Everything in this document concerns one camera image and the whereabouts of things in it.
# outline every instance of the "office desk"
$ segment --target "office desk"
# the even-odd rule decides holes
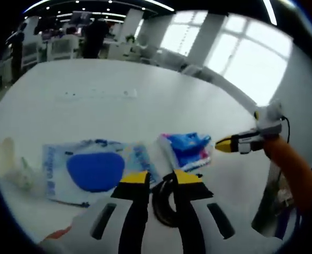
[[[109,45],[119,45],[119,44],[120,44],[120,42],[118,42],[118,41],[114,41],[114,40],[112,40],[112,39],[107,39],[107,38],[105,38],[105,39],[104,39],[104,44],[109,44]]]
[[[129,89],[137,91],[136,98],[97,96]],[[254,126],[248,111],[215,85],[171,70],[115,60],[40,63],[0,102],[0,141],[12,137],[16,155],[24,156],[37,170],[46,143],[88,138],[152,142],[160,133],[188,132],[206,133],[217,141]],[[203,181],[238,235],[243,228],[254,234],[250,223],[262,198],[269,164],[263,151],[239,155],[214,150],[211,166],[203,170]],[[83,210],[29,198],[9,186],[3,192],[19,225],[35,241],[67,227]],[[149,204],[142,253],[182,253],[181,246],[178,229],[160,224]]]

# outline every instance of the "black cable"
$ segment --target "black cable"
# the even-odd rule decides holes
[[[284,121],[284,120],[287,120],[287,123],[288,123],[288,138],[287,138],[287,143],[289,143],[289,142],[290,142],[290,121],[289,121],[289,119],[288,119],[286,116],[283,116],[283,117],[282,117],[282,120],[283,120],[283,121]],[[282,170],[280,170],[280,171],[279,171],[279,174],[278,174],[278,178],[277,178],[277,182],[276,182],[277,186],[278,186],[278,184],[279,184],[279,180],[281,179],[281,175],[282,175]]]
[[[287,143],[289,143],[290,142],[290,121],[289,121],[289,119],[286,116],[283,116],[282,120],[283,121],[287,120],[287,123],[288,123],[288,139],[287,139]]]
[[[178,227],[176,212],[171,208],[169,197],[173,193],[173,177],[169,174],[163,178],[163,181],[152,189],[152,207],[158,221],[171,228]]]

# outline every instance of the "person's arm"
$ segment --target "person's arm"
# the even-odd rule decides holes
[[[312,207],[312,170],[306,161],[281,137],[266,140],[264,151],[281,168],[296,206],[302,212],[310,210]]]

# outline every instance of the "window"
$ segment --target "window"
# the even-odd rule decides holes
[[[188,56],[207,11],[177,12],[163,37],[161,48]]]
[[[230,15],[205,65],[258,105],[270,102],[291,54],[292,39],[262,22]]]
[[[143,25],[143,22],[144,22],[144,20],[140,20],[140,21],[139,21],[139,24],[138,24],[137,29],[136,29],[136,32],[135,32],[135,39],[136,39],[136,38],[138,37],[138,35],[139,35],[141,26]]]
[[[230,56],[236,48],[238,38],[230,34],[222,34],[214,49],[211,60],[206,64],[208,68],[222,74]]]
[[[266,46],[277,53],[288,57],[291,51],[291,39],[277,29],[268,25],[251,21],[246,30],[246,35]]]
[[[225,29],[230,30],[236,33],[240,33],[243,31],[246,23],[246,18],[241,16],[230,16],[227,19],[227,22],[225,24]]]

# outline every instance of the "ceiling light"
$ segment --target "ceiling light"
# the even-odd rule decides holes
[[[269,18],[270,18],[270,22],[274,25],[277,25],[277,20],[276,17],[274,15],[273,9],[272,9],[272,5],[270,3],[270,0],[263,0],[266,11],[268,12]]]
[[[42,1],[39,1],[39,2],[37,2],[37,3],[33,4],[33,5],[31,5],[31,6],[30,6],[29,8],[27,8],[23,13],[29,11],[29,10],[32,9],[32,8],[35,8],[35,7],[38,6],[38,5],[41,5],[41,4],[43,4],[43,3],[46,3],[47,1],[50,1],[50,0],[42,0]]]
[[[104,19],[106,21],[111,21],[111,22],[117,22],[117,23],[124,23],[122,20],[111,20],[111,19]]]
[[[109,16],[116,16],[116,17],[126,17],[126,15],[122,14],[115,14],[115,13],[108,13],[108,12],[102,12],[103,15],[109,15]]]
[[[282,2],[286,7],[296,8],[295,4],[290,0],[279,0],[279,1]]]
[[[67,17],[67,16],[72,16],[72,13],[60,14],[57,15],[56,17]]]
[[[163,7],[165,9],[169,10],[169,11],[172,11],[172,12],[174,11],[174,9],[172,9],[171,7],[168,7],[165,4],[161,4],[161,3],[157,2],[157,1],[154,1],[154,0],[144,0],[144,1],[147,1],[149,3],[152,3],[152,4],[158,5],[160,7]]]

